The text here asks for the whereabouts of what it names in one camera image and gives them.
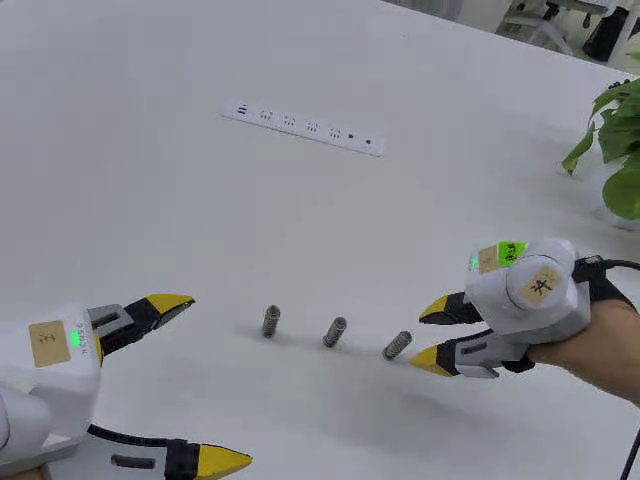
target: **power outlet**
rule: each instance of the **power outlet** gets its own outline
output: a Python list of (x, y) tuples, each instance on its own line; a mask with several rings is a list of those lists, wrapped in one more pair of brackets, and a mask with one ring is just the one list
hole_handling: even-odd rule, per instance
[(220, 114), (242, 122), (290, 133), (317, 142), (328, 143), (336, 147), (355, 150), (375, 157), (382, 155), (384, 140), (382, 137), (364, 134), (350, 128), (322, 122), (305, 115), (281, 112), (273, 108), (257, 106), (249, 102), (228, 100)]

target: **plant leaf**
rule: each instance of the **plant leaf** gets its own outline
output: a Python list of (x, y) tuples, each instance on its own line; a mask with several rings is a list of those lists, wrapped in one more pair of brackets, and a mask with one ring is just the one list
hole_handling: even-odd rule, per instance
[(619, 217), (640, 219), (640, 168), (625, 165), (611, 175), (602, 187), (602, 198)]
[(640, 150), (635, 150), (624, 162), (625, 168), (640, 168)]
[(609, 105), (614, 100), (628, 98), (627, 96), (631, 93), (640, 93), (640, 79), (605, 90), (593, 101), (593, 110), (591, 111), (589, 121), (591, 121), (593, 116), (603, 107)]
[(636, 132), (619, 128), (619, 120), (617, 114), (608, 116), (598, 130), (598, 142), (602, 148), (604, 163), (609, 163), (631, 153), (640, 140)]
[(573, 171), (578, 166), (578, 162), (580, 161), (580, 157), (584, 155), (584, 153), (591, 148), (593, 145), (593, 132), (596, 129), (596, 124), (591, 123), (589, 125), (589, 129), (587, 133), (583, 137), (582, 140), (569, 152), (569, 154), (562, 161), (562, 166), (567, 171), (569, 175), (573, 175)]
[(620, 118), (637, 117), (640, 115), (640, 98), (638, 98), (638, 94), (635, 93), (625, 97), (624, 100), (620, 100), (616, 115)]

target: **coil spring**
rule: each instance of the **coil spring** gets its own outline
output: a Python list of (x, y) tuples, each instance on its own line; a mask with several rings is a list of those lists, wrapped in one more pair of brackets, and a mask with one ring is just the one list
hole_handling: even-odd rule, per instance
[(347, 320), (344, 317), (336, 318), (329, 327), (327, 334), (322, 337), (325, 346), (328, 348), (334, 347), (346, 329)]
[(276, 305), (271, 305), (264, 312), (264, 322), (262, 323), (262, 336), (271, 338), (276, 333), (276, 327), (280, 320), (280, 309)]
[(402, 350), (407, 348), (412, 340), (413, 337), (411, 336), (411, 332), (407, 332), (406, 330), (402, 331), (398, 335), (396, 335), (396, 338), (391, 340), (389, 345), (384, 347), (382, 355), (384, 355), (384, 358), (386, 358), (387, 360), (393, 360), (398, 355), (400, 355), (400, 352), (402, 352)]

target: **hand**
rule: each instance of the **hand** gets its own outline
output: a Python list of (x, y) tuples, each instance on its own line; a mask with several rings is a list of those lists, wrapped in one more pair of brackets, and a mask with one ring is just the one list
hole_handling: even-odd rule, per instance
[(10, 477), (3, 477), (3, 480), (42, 480), (42, 475), (40, 470), (36, 469), (11, 475)]
[(640, 407), (640, 316), (623, 301), (593, 303), (587, 328), (562, 342), (532, 345), (527, 355)]

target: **white table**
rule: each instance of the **white table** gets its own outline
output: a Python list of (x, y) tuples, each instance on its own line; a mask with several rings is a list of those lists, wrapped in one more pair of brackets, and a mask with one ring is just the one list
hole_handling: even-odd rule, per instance
[[(623, 401), (552, 368), (406, 365), (482, 328), (416, 321), (463, 287), (473, 245), (553, 235), (638, 260), (557, 173), (618, 72), (370, 0), (7, 1), (0, 62), (3, 316), (199, 301), (109, 358), (96, 423), (251, 452), (238, 480), (620, 471)], [(222, 119), (230, 95), (379, 129), (385, 155)], [(637, 276), (613, 278), (640, 302)]]

